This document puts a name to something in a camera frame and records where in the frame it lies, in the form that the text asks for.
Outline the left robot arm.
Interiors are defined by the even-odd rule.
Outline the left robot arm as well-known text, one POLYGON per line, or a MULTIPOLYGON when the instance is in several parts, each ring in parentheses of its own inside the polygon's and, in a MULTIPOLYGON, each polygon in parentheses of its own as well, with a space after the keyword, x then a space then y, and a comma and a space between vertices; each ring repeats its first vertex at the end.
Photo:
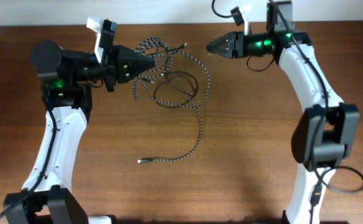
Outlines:
POLYGON ((9 193, 0 219, 8 223, 115 223, 114 215, 88 215, 72 193, 81 137, 92 110, 92 83, 108 92, 155 66, 152 57, 122 45, 105 44, 100 56, 65 50, 51 40, 34 45, 32 63, 46 109, 40 149, 20 192, 9 193))

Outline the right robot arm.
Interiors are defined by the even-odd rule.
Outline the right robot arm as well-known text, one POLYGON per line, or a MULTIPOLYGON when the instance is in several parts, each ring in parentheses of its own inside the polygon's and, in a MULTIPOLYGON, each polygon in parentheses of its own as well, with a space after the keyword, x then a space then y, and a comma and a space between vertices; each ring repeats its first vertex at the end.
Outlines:
POLYGON ((235 7, 230 17, 242 32, 229 32, 212 40, 208 52, 236 59, 271 55, 293 86, 302 109, 302 116, 292 135, 291 149, 297 163, 297 176, 292 199, 283 211, 282 223, 319 223, 324 193, 358 193, 330 185, 341 162, 348 158, 356 135, 359 110, 346 104, 333 90, 315 56, 309 35, 297 31, 291 1, 269 1, 266 32, 253 34, 247 15, 250 7, 235 7))

